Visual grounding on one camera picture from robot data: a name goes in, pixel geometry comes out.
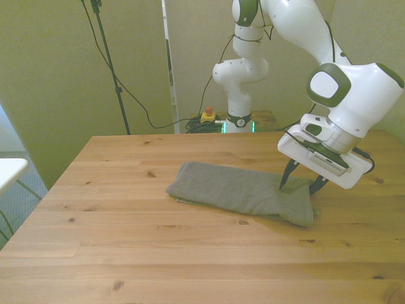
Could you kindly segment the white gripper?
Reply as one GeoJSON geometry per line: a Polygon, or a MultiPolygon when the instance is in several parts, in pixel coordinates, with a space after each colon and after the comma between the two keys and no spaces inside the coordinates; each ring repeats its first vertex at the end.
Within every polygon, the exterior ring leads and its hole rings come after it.
{"type": "Polygon", "coordinates": [[[344,188],[352,188],[358,180],[372,168],[372,164],[353,152],[340,155],[329,150],[317,138],[295,125],[279,140],[279,152],[290,158],[283,172],[279,189],[287,183],[290,174],[299,166],[316,172],[318,177],[309,186],[313,195],[323,188],[328,181],[344,188]]]}

